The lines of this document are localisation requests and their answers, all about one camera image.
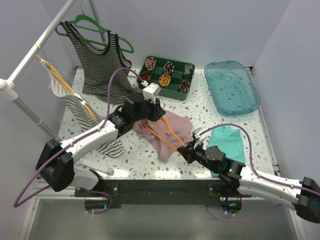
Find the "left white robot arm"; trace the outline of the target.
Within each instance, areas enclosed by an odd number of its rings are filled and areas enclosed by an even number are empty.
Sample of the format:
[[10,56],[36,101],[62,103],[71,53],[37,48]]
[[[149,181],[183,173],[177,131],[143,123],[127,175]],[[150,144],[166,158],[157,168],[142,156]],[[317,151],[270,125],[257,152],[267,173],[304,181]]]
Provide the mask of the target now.
[[134,123],[145,119],[156,122],[164,114],[155,94],[134,93],[95,127],[62,142],[54,139],[48,141],[36,165],[36,172],[55,192],[75,187],[86,189],[92,196],[99,196],[104,190],[102,177],[92,168],[86,170],[78,167],[77,162],[102,144],[117,140],[131,131]]

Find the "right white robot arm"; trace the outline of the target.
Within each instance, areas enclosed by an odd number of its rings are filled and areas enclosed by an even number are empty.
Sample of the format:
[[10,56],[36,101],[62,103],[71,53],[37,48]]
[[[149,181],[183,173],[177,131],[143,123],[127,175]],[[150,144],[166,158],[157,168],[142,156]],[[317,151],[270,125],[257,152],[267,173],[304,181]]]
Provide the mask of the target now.
[[259,197],[292,209],[311,223],[320,222],[320,187],[311,178],[284,178],[261,171],[226,157],[217,146],[203,149],[201,145],[178,147],[187,163],[198,162],[223,181],[223,192],[230,197],[237,194]]

